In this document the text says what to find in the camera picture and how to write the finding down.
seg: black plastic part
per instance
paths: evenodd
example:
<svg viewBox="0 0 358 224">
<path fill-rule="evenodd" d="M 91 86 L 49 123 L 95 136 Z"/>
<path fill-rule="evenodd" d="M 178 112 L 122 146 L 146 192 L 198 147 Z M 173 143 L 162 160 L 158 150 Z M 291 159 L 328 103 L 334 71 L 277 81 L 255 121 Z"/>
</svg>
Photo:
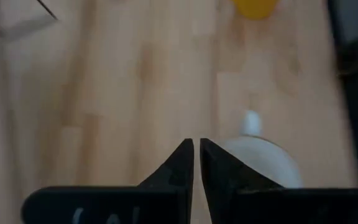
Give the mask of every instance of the black plastic part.
<svg viewBox="0 0 358 224">
<path fill-rule="evenodd" d="M 194 147 L 184 140 L 137 187 L 48 187 L 22 206 L 25 224 L 190 223 Z"/>
<path fill-rule="evenodd" d="M 358 189 L 284 189 L 209 139 L 200 150 L 213 224 L 358 223 Z"/>
<path fill-rule="evenodd" d="M 358 223 L 358 189 L 239 191 L 232 207 L 236 224 Z"/>
<path fill-rule="evenodd" d="M 249 191 L 282 188 L 246 166 L 209 139 L 200 142 L 201 175 L 212 223 L 230 223 L 233 197 L 239 189 Z"/>
</svg>

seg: yellow ball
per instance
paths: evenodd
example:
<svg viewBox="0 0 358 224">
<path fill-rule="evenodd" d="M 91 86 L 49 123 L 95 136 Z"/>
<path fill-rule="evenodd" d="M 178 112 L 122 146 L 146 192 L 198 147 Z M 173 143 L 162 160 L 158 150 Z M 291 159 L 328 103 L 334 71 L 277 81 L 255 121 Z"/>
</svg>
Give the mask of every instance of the yellow ball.
<svg viewBox="0 0 358 224">
<path fill-rule="evenodd" d="M 239 12 L 249 19 L 263 19 L 271 15 L 278 0 L 233 0 Z"/>
</svg>

